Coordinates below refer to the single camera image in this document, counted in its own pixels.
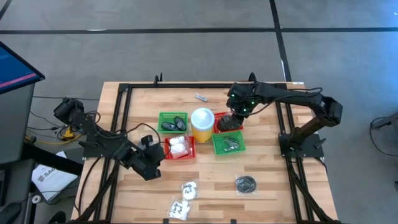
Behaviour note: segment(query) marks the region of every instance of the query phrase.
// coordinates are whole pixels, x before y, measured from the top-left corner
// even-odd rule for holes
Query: red basket
[[[222,113],[215,113],[215,114],[214,114],[215,120],[214,120],[213,131],[214,131],[215,134],[228,132],[228,131],[220,131],[220,130],[217,128],[218,121],[219,121],[224,115],[227,115],[227,114],[231,114],[231,113],[230,113],[230,112],[222,112]],[[241,126],[241,127],[238,128],[238,129],[229,130],[229,131],[236,131],[236,130],[243,130],[243,126]]]
[[[185,156],[182,157],[178,157],[178,158],[173,158],[173,155],[171,153],[169,153],[170,148],[169,148],[169,140],[171,138],[165,138],[165,146],[164,146],[164,152],[166,155],[166,159],[173,159],[173,160],[177,160],[177,159],[193,159],[196,156],[196,149],[195,149],[195,140],[193,138],[193,136],[189,136],[189,141],[191,142],[191,146],[192,146],[192,153],[191,154],[187,154]]]

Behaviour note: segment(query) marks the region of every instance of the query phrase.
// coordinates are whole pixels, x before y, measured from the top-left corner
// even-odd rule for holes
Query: computer screen
[[[43,79],[44,75],[0,42],[0,94]]]

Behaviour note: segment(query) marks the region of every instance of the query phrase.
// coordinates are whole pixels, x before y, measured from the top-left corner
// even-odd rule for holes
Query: green plastic container
[[[246,146],[244,145],[243,135],[241,131],[231,131],[227,133],[213,134],[213,145],[214,152],[217,155],[227,155],[233,154],[237,152],[243,152],[246,150]],[[230,151],[225,151],[226,148],[229,148],[229,145],[225,143],[224,139],[230,138],[239,143],[239,147],[237,149],[233,149]]]
[[[174,123],[174,118],[176,116],[179,116],[180,118],[182,118],[185,122],[185,125],[187,126],[187,130],[185,131],[168,131],[168,130],[164,130],[162,128],[162,123],[163,122],[170,122],[170,123]],[[188,113],[187,112],[160,112],[159,113],[159,123],[157,124],[157,131],[159,133],[186,133],[188,131]]]

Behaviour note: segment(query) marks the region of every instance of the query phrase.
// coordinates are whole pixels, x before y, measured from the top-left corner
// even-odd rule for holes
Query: wooden table
[[[118,82],[106,82],[103,87],[98,112],[104,129],[110,129],[116,101]],[[303,83],[287,83],[288,88],[304,88]],[[157,127],[159,112],[186,111],[189,116],[199,107],[207,107],[214,113],[228,111],[225,103],[228,89],[146,88],[133,89],[127,129],[145,122]],[[207,103],[194,98],[199,93],[209,99]],[[119,119],[124,106],[121,106]],[[285,127],[289,130],[285,107]],[[310,109],[292,105],[296,126],[312,118]],[[246,151],[227,156],[217,156],[212,142],[197,143],[197,157],[191,161],[162,161],[162,177],[144,181],[132,169],[121,167],[114,201],[113,223],[160,223],[167,218],[173,196],[181,197],[181,185],[186,181],[198,181],[199,198],[191,203],[189,222],[229,223],[295,223],[292,196],[285,160],[280,155],[277,135],[280,133],[275,105],[244,121],[243,136]],[[138,142],[141,137],[152,134],[147,127],[129,133],[129,139]],[[85,162],[81,179],[95,159]],[[304,159],[305,173],[310,193],[330,217],[337,219],[325,168],[315,159]],[[103,168],[103,159],[97,163],[88,178],[83,208],[86,208],[98,192]],[[236,195],[235,175],[251,175],[257,181],[257,195]],[[303,219],[306,219],[302,195],[299,193]],[[105,217],[108,197],[103,200],[101,218]]]

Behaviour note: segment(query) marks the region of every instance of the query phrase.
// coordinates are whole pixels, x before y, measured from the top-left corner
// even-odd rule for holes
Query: yellow cup
[[[198,108],[191,114],[193,137],[201,143],[211,139],[215,117],[208,108]]]

